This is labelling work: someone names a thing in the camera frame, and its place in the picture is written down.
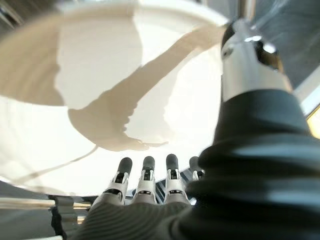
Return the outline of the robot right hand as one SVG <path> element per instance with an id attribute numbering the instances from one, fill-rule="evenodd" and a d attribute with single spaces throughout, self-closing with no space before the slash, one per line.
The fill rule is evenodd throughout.
<path id="1" fill-rule="evenodd" d="M 121 161 L 75 240 L 317 240 L 320 237 L 320 141 L 312 136 L 277 50 L 245 19 L 221 46 L 221 103 L 214 140 L 190 160 L 183 186 L 166 157 L 165 199 L 154 200 L 155 161 L 146 157 L 139 187 L 123 205 L 132 161 Z"/>

